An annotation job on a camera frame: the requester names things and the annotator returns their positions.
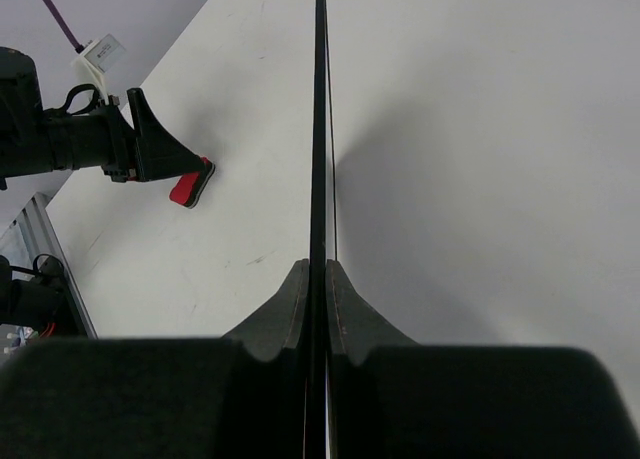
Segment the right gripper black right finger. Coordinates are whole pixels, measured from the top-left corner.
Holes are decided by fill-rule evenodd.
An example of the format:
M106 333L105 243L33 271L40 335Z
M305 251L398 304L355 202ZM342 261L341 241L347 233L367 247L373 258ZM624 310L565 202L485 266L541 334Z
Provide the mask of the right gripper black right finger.
M326 266L330 451L336 458L635 458L608 371L567 347L427 346Z

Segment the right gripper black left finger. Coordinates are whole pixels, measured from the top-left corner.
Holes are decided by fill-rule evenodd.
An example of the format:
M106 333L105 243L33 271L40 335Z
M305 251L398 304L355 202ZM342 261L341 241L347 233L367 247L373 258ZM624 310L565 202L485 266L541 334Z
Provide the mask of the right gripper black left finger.
M5 458L300 458L308 263L218 338L48 339L1 371Z

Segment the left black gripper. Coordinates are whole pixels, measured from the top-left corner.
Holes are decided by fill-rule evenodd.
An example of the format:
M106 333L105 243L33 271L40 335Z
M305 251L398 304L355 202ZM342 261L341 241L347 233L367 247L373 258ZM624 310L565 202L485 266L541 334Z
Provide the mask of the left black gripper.
M135 178L152 182L205 170L203 159L159 122L141 88L129 89L127 97L133 128L111 104L99 103L82 114L46 110L42 170L99 167L117 183Z

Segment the red bone-shaped eraser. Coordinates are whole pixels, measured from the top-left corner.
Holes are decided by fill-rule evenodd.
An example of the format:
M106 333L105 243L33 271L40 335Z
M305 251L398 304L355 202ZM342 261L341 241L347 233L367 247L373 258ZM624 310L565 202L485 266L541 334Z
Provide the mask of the red bone-shaped eraser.
M185 174L173 187L169 200L182 207L193 209L199 202L209 180L213 176L216 166L208 158L202 156L203 169L198 172Z

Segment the white whiteboard black rim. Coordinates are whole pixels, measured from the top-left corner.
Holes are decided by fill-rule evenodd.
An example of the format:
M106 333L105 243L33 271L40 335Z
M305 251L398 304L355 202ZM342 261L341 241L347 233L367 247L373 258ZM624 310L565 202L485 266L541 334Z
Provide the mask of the white whiteboard black rim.
M327 453L327 346L326 346L326 219L327 219L327 19L326 0L315 0L314 91L309 245L307 343L309 364L306 386L304 456L324 458Z

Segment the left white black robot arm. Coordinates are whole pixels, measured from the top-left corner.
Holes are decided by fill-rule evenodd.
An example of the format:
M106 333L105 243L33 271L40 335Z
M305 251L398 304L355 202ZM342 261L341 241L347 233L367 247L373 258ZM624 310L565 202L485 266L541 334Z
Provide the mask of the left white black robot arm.
M72 88L59 108L42 106L36 65L1 49L1 189L10 178L99 167L115 183L188 177L203 186L215 166L158 121L140 88L127 91L131 122L97 86Z

